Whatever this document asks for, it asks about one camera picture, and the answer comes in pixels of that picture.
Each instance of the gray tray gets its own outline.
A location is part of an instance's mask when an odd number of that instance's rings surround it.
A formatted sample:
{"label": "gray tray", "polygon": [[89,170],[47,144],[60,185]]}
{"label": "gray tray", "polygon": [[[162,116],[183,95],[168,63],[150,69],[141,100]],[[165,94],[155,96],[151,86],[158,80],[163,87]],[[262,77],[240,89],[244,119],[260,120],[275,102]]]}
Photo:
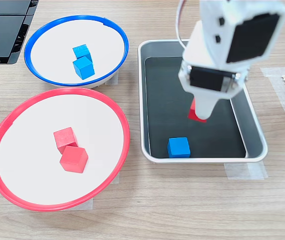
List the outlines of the gray tray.
{"label": "gray tray", "polygon": [[[138,48],[140,135],[154,163],[256,163],[268,152],[247,89],[220,100],[207,123],[188,119],[193,96],[181,87],[183,48],[177,40],[150,40]],[[189,158],[169,158],[169,138],[187,137]]]}

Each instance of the blue rim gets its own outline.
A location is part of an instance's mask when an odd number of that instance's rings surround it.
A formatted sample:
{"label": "blue rim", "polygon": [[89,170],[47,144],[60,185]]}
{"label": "blue rim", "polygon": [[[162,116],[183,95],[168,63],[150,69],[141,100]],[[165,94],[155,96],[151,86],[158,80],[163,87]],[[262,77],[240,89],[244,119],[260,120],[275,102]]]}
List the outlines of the blue rim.
{"label": "blue rim", "polygon": [[[80,82],[80,83],[61,83],[61,82],[55,82],[55,81],[50,81],[46,78],[44,78],[43,76],[41,76],[36,69],[34,68],[34,65],[32,63],[32,59],[31,59],[31,52],[33,49],[33,46],[35,44],[35,42],[38,40],[38,38],[44,34],[45,32],[47,32],[49,29],[59,25],[59,24],[63,24],[65,22],[69,22],[69,21],[74,21],[74,20],[92,20],[92,21],[97,21],[97,22],[101,22],[103,23],[105,26],[113,28],[114,30],[116,30],[122,37],[123,40],[123,44],[124,44],[124,53],[122,56],[122,59],[120,61],[120,63],[116,66],[115,69],[113,69],[111,72],[109,72],[108,74],[99,77],[95,80],[91,80],[91,81],[86,81],[86,82]],[[41,28],[39,28],[28,40],[26,47],[24,49],[24,61],[27,65],[27,67],[29,68],[29,70],[39,79],[50,83],[50,84],[54,84],[54,85],[59,85],[59,86],[67,86],[67,87],[76,87],[76,86],[83,86],[83,85],[89,85],[89,84],[93,84],[96,82],[99,82],[105,78],[107,78],[108,76],[112,75],[114,72],[116,72],[125,62],[126,57],[128,55],[128,51],[129,51],[129,41],[128,38],[125,34],[125,32],[122,30],[122,28],[120,26],[118,26],[116,23],[114,23],[113,21],[110,21],[107,18],[104,17],[99,17],[99,16],[92,16],[92,15],[74,15],[74,16],[66,16],[63,18],[59,18],[57,20],[51,21],[49,23],[47,23],[46,25],[42,26]]]}

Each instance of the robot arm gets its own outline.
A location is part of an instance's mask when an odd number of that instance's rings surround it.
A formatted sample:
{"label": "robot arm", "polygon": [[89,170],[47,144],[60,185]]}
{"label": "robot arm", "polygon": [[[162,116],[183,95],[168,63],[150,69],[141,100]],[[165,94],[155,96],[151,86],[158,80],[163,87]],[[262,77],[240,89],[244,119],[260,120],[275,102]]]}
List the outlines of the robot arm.
{"label": "robot arm", "polygon": [[278,1],[200,0],[198,21],[184,47],[178,77],[195,99],[195,114],[209,118],[219,99],[230,99],[244,87],[251,64],[265,60],[285,22]]}

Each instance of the tray rim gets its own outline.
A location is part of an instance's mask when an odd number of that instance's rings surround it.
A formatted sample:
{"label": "tray rim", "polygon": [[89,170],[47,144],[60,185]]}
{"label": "tray rim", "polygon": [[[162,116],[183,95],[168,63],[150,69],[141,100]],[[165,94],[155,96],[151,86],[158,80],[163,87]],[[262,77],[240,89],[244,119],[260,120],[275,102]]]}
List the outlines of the tray rim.
{"label": "tray rim", "polygon": [[191,158],[156,158],[151,156],[148,151],[146,150],[145,147],[145,134],[144,134],[144,103],[143,103],[143,79],[142,79],[142,47],[149,44],[149,43],[159,43],[159,42],[164,42],[164,43],[168,43],[168,42],[178,42],[177,39],[157,39],[157,40],[146,40],[144,42],[142,42],[137,51],[138,51],[138,86],[139,86],[139,120],[140,120],[140,149],[142,154],[145,156],[145,158],[147,158],[149,161],[153,162],[153,163],[157,163],[157,164],[186,164],[186,163],[198,163],[198,164],[208,164],[208,163],[212,163],[212,164],[224,164],[224,163],[258,163],[260,161],[262,161],[268,154],[268,145],[267,145],[267,141],[265,138],[265,135],[263,133],[263,130],[261,128],[261,125],[259,123],[258,117],[255,113],[254,110],[254,106],[252,104],[252,101],[250,99],[249,93],[247,91],[246,86],[244,85],[243,87],[243,91],[244,94],[246,96],[246,100],[248,102],[249,108],[250,108],[250,113],[253,117],[255,126],[257,128],[257,132],[259,134],[259,138],[262,144],[262,151],[260,153],[260,155],[258,155],[257,157],[253,157],[253,158],[248,158],[247,156],[247,148],[246,148],[246,144],[244,144],[244,147],[246,149],[246,156],[245,157],[191,157]]}

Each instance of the wooden block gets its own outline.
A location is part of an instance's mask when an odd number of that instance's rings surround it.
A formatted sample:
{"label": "wooden block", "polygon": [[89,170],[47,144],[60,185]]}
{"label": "wooden block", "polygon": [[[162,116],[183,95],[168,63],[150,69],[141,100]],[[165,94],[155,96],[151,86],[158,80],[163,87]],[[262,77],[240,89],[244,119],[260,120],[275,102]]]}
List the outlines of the wooden block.
{"label": "wooden block", "polygon": [[78,147],[77,139],[71,127],[53,133],[57,148],[61,154],[64,153],[66,146]]}
{"label": "wooden block", "polygon": [[95,74],[93,63],[85,56],[74,61],[73,67],[82,80]]}
{"label": "wooden block", "polygon": [[201,123],[206,123],[207,120],[203,120],[200,119],[199,117],[197,117],[197,115],[195,114],[195,108],[196,108],[196,102],[195,99],[192,100],[191,106],[190,106],[190,111],[189,111],[189,115],[188,118],[197,122],[201,122]]}
{"label": "wooden block", "polygon": [[86,57],[86,58],[88,58],[89,61],[93,62],[91,53],[89,52],[86,44],[76,46],[72,50],[73,50],[73,53],[75,54],[77,59],[80,59],[82,57]]}
{"label": "wooden block", "polygon": [[60,164],[65,171],[82,174],[88,160],[87,152],[82,147],[66,146]]}
{"label": "wooden block", "polygon": [[189,158],[191,155],[187,137],[169,138],[167,150],[170,158]]}

